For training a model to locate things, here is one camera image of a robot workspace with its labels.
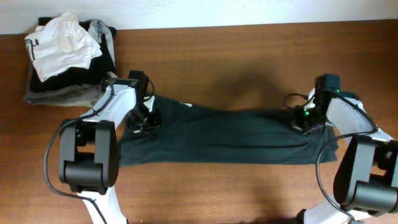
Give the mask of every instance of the table surface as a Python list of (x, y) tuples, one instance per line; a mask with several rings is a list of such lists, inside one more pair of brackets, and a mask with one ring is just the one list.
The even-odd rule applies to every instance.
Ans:
[[(397, 27), (386, 20), (121, 30), (114, 40), (116, 74), (144, 70), (159, 95), (239, 110), (280, 108), (286, 94), (308, 93), (317, 76), (336, 73), (342, 89), (357, 93), (377, 124), (397, 138)], [(23, 38), (0, 36), (0, 223), (91, 223), (83, 202), (51, 193), (43, 178), (51, 134), (87, 109), (23, 102)], [(57, 144), (50, 179), (68, 190), (57, 177)], [(345, 149), (340, 142), (339, 158)], [(329, 193), (338, 165), (321, 165)], [(116, 191), (131, 223), (248, 223), (294, 217), (323, 200), (314, 165), (146, 164), (122, 168)], [(397, 222), (391, 214), (367, 221)]]

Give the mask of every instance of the black garment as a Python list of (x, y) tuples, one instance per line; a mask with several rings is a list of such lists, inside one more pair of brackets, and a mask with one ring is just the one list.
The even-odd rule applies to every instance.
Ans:
[[(45, 26), (51, 19), (50, 17), (39, 18), (39, 25)], [(90, 28), (91, 21), (79, 22), (85, 30)], [(116, 29), (109, 27), (112, 36), (116, 35)], [(105, 40), (105, 35), (101, 36), (101, 43), (99, 44), (102, 55), (91, 59), (89, 69), (71, 67), (67, 71), (60, 73), (54, 77), (46, 79), (41, 82), (37, 76), (36, 70), (33, 71), (32, 80), (30, 81), (30, 90), (36, 93), (60, 90), (71, 85), (100, 84), (106, 76), (106, 72), (114, 72), (116, 67), (113, 64), (110, 56), (108, 46)]]
[[(304, 136), (290, 129), (288, 111), (219, 111), (189, 107), (156, 96), (162, 126), (135, 138), (125, 130), (119, 142), (121, 166), (150, 162), (314, 164), (321, 146), (335, 137), (332, 128)], [(321, 162), (335, 161), (337, 143)]]

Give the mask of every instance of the laundry stack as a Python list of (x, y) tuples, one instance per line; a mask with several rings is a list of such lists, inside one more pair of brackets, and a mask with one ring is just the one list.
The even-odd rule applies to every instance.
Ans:
[(32, 105), (92, 106), (114, 76), (116, 29), (101, 20), (78, 22), (65, 12), (41, 17), (25, 38), (29, 77), (24, 100)]

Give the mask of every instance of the white shirt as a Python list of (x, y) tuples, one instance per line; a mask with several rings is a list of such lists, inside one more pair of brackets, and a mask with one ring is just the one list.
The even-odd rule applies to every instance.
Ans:
[(91, 59), (102, 55), (100, 45), (69, 12), (29, 34), (25, 44), (42, 82), (70, 67), (89, 68)]

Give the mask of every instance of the white background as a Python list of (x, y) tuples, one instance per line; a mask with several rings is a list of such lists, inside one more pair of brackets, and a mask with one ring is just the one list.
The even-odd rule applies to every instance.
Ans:
[(0, 34), (70, 11), (117, 29), (234, 26), (398, 18), (398, 0), (0, 0)]

